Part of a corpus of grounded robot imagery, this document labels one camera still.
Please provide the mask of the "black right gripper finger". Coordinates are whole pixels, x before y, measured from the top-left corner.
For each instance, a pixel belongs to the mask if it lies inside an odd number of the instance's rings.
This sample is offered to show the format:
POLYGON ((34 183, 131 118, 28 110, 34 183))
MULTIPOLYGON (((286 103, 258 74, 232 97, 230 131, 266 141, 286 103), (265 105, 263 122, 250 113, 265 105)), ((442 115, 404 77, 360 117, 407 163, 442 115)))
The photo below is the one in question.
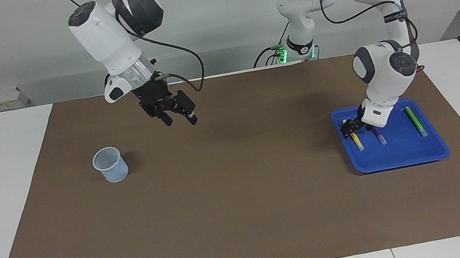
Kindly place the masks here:
POLYGON ((173 123, 172 118, 170 116, 168 116, 168 114, 166 113, 165 108, 163 108, 163 107, 161 107, 161 108, 159 108, 159 107, 153 108, 152 116, 154 118, 157 118, 157 119, 163 121, 163 123, 166 126, 168 126, 168 127, 172 126, 172 123, 173 123))
POLYGON ((195 103, 184 91, 179 90, 173 97, 173 102, 176 105, 177 112, 183 115, 191 125, 197 124, 198 120, 195 115, 195 103))

